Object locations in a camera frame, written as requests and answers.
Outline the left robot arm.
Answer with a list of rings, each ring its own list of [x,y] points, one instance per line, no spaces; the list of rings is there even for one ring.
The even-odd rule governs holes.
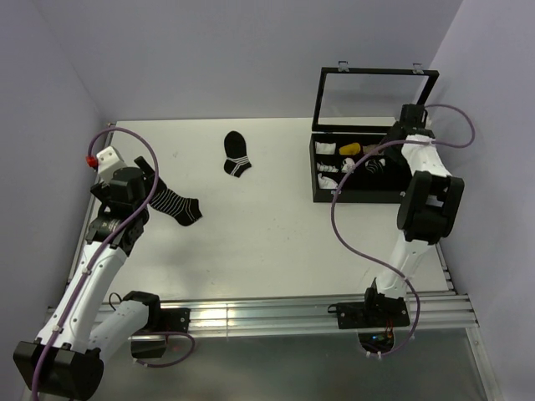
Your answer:
[[[163,323],[160,298],[129,292],[118,310],[94,327],[105,294],[144,232],[146,198],[155,171],[143,158],[116,170],[110,183],[92,187],[100,200],[79,265],[52,317],[32,342],[21,341],[13,361],[33,399],[52,394],[88,400],[99,387],[105,362],[136,332],[153,333]]]

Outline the white rolled sock middle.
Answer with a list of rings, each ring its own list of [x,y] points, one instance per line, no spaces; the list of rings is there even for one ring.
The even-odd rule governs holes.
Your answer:
[[[317,163],[317,171],[337,173],[339,172],[339,168],[333,165],[325,165],[325,164]]]

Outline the white rolled sock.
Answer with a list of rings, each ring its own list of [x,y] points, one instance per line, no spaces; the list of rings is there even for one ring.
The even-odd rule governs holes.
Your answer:
[[[325,165],[325,164],[317,163],[317,171],[337,173],[339,172],[339,168],[333,165]]]
[[[338,187],[338,183],[328,176],[318,174],[318,187],[321,190],[335,190]]]
[[[323,143],[316,141],[314,143],[315,153],[317,155],[334,155],[337,145],[335,143]]]

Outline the tan rolled sock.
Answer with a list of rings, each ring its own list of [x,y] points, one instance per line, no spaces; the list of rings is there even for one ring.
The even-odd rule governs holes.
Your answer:
[[[370,153],[372,153],[377,147],[378,147],[378,145],[365,145],[365,146],[363,147],[363,153],[364,153],[365,155],[370,154]]]

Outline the glass box lid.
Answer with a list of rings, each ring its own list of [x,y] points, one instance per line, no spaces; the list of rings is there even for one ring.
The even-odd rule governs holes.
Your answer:
[[[384,134],[390,124],[375,118],[400,117],[405,104],[424,105],[440,73],[436,70],[322,67],[312,131]]]

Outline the white rolled sock bottom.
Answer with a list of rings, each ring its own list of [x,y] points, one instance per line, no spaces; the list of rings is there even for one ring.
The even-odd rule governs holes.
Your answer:
[[[338,183],[328,176],[318,174],[318,187],[321,190],[335,190],[338,187]]]

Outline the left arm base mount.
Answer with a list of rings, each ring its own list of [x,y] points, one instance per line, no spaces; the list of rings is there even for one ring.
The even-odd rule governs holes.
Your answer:
[[[185,339],[189,333],[191,310],[189,308],[164,308],[155,325],[137,331],[130,340],[130,353],[133,358],[148,360],[160,359],[171,348],[172,339]]]

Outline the aluminium frame rail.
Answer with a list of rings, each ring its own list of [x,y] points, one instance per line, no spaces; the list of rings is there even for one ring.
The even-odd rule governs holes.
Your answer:
[[[235,300],[164,301],[164,312],[190,311],[194,338],[262,337],[336,333],[334,304],[361,302],[356,296],[270,297]],[[430,292],[420,296],[419,330],[467,329],[479,323],[467,295]]]

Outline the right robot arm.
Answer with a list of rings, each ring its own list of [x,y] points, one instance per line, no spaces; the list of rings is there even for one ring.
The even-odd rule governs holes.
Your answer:
[[[404,142],[382,151],[387,160],[407,167],[411,173],[398,210],[399,236],[389,261],[396,271],[386,270],[374,279],[375,290],[390,299],[405,296],[405,280],[413,275],[422,256],[450,235],[465,188],[464,180],[444,166],[426,119],[424,105],[403,105],[386,141]]]

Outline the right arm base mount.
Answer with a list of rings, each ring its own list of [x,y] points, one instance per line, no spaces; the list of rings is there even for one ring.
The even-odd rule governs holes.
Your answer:
[[[362,302],[338,302],[328,307],[337,317],[338,328],[375,329],[359,334],[363,349],[371,353],[387,353],[395,345],[395,327],[409,327],[410,317],[403,297],[390,298],[369,288]]]

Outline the white rolled sock top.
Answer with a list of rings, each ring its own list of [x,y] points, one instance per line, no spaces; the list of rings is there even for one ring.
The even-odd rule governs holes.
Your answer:
[[[317,155],[334,155],[337,145],[335,143],[323,143],[316,141],[314,143],[315,153]]]

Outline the black compartment storage box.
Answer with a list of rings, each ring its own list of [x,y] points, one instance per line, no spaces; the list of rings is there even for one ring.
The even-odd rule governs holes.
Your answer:
[[[318,174],[328,176],[338,184],[346,173],[341,171],[342,162],[346,155],[339,154],[339,148],[357,142],[362,150],[358,155],[353,155],[354,161],[365,156],[365,145],[377,145],[383,139],[382,135],[373,134],[349,134],[349,133],[313,133],[310,139],[309,154],[312,181],[312,198],[315,203],[330,203],[334,196],[334,190],[321,190],[318,187]],[[335,143],[337,145],[334,155],[317,155],[314,143]],[[412,178],[410,167],[393,161],[390,157],[373,155],[369,159],[384,158],[386,160],[383,174],[370,174],[363,164],[358,166],[354,173],[346,180],[338,197],[339,203],[369,203],[369,204],[398,204],[402,199],[402,193],[406,191]],[[333,165],[339,168],[339,172],[318,172],[317,163]]]

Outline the black pinstriped sock white toe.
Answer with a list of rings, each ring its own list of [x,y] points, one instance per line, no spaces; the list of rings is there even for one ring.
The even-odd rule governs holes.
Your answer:
[[[365,162],[364,167],[370,174],[383,174],[385,171],[386,160],[384,158],[369,159]]]

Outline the yellow rolled sock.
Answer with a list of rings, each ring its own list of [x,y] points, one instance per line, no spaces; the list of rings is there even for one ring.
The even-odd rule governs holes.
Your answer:
[[[353,155],[358,155],[361,150],[362,150],[361,145],[357,142],[354,142],[348,145],[341,146],[339,148],[339,154],[353,156]]]

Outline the black sock with striped cuff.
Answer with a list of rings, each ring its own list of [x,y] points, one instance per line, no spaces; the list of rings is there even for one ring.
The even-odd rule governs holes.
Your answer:
[[[237,131],[229,132],[224,139],[226,160],[223,169],[230,176],[239,178],[252,167],[247,156],[247,144],[244,137]]]

